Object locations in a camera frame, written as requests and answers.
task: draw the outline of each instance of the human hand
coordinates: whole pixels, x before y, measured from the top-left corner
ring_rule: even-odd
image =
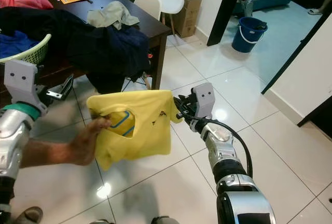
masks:
[[[88,165],[94,159],[95,142],[103,128],[111,126],[111,121],[106,118],[97,118],[91,121],[75,138],[68,144],[70,163]]]

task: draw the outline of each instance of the black cable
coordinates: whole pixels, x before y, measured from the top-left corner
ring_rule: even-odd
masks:
[[[183,117],[189,118],[189,119],[192,119],[192,120],[201,120],[201,121],[205,121],[205,122],[208,122],[208,123],[220,125],[220,126],[226,128],[228,131],[230,131],[233,134],[233,136],[236,137],[240,141],[240,143],[243,146],[243,149],[245,151],[245,156],[246,156],[246,161],[247,161],[247,174],[248,174],[248,176],[253,178],[253,163],[252,163],[252,160],[251,160],[250,152],[249,152],[249,149],[248,149],[247,145],[245,144],[244,140],[241,138],[241,136],[236,131],[234,131],[231,127],[229,127],[228,125],[226,125],[222,122],[219,122],[217,120],[212,120],[212,119],[194,117],[194,116],[191,116],[189,114],[184,113],[181,109],[183,105],[184,105],[184,103],[182,102],[179,106],[179,111],[181,112]]]

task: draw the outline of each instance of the dark wooden table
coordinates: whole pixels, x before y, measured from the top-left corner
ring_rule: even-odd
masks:
[[[139,30],[149,38],[150,49],[154,50],[154,57],[151,60],[152,64],[152,89],[159,89],[161,72],[164,60],[164,53],[166,47],[167,35],[171,30],[163,25],[160,21],[156,20],[144,10],[133,4],[129,0],[89,0],[80,1],[70,4],[62,4],[57,0],[49,0],[55,9],[67,10],[84,21],[87,20],[89,10],[100,10],[102,7],[107,6],[112,1],[120,1],[123,3],[131,15],[139,18],[138,24]],[[74,77],[78,77],[84,74],[84,72],[76,69],[70,65],[66,59],[52,59],[49,58],[45,64],[44,70],[39,77],[39,83],[53,87],[61,84],[67,76],[74,74]],[[2,82],[0,82],[0,97],[2,98],[0,105],[7,104],[9,102],[9,95],[5,92]]]

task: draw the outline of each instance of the bucket handle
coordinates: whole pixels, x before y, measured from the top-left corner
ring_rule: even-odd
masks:
[[[263,32],[262,36],[260,37],[260,39],[259,39],[258,41],[249,41],[249,40],[247,40],[247,39],[243,36],[243,34],[242,34],[241,26],[240,26],[240,34],[241,34],[243,40],[245,40],[247,43],[250,43],[250,44],[256,44],[256,43],[258,43],[258,42],[263,38],[265,32]]]

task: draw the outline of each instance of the table leg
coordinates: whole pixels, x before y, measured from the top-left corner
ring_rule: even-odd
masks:
[[[162,66],[164,63],[164,55],[165,55],[165,48],[166,48],[166,40],[167,35],[163,35],[160,38],[160,45],[157,49],[157,52],[154,54],[154,71],[152,72],[152,89],[159,89],[160,87],[160,80],[161,80],[161,73],[162,73]]]

